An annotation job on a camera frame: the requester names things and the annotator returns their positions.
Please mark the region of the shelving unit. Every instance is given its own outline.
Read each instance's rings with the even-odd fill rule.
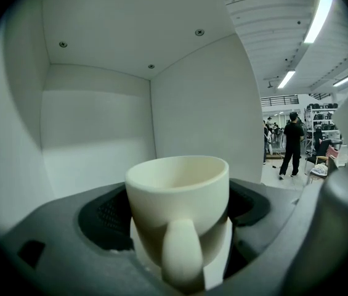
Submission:
[[[336,109],[305,109],[305,124],[307,128],[307,134],[306,134],[306,140],[305,140],[305,152],[307,154],[312,154],[315,150],[315,139],[314,139],[314,133],[316,132],[315,126],[317,124],[315,123],[327,123],[334,125],[333,120],[315,120],[316,114],[327,114],[331,113],[334,114]],[[322,130],[323,135],[326,135],[326,138],[328,139],[337,139],[340,136],[340,131],[338,129],[326,129]]]

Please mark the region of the man in black clothing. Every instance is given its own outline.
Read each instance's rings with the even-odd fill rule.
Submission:
[[[297,124],[298,114],[296,112],[291,112],[290,120],[291,122],[286,125],[285,131],[283,132],[283,134],[286,135],[286,154],[279,171],[279,179],[281,180],[283,180],[286,174],[291,156],[293,156],[293,172],[291,176],[297,175],[301,153],[300,142],[304,140],[304,131],[302,127]]]

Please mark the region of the white ceiling panel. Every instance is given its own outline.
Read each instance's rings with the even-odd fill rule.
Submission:
[[[334,0],[319,36],[296,65],[296,74],[278,92],[276,87],[303,44],[318,0],[224,1],[262,97],[311,93],[324,80],[335,80],[328,75],[348,60],[348,10],[341,0]],[[335,91],[331,86],[332,82],[328,92]]]
[[[43,0],[42,15],[53,64],[89,65],[146,79],[235,33],[222,0]],[[205,34],[197,37],[199,28]],[[60,41],[68,46],[61,48]]]

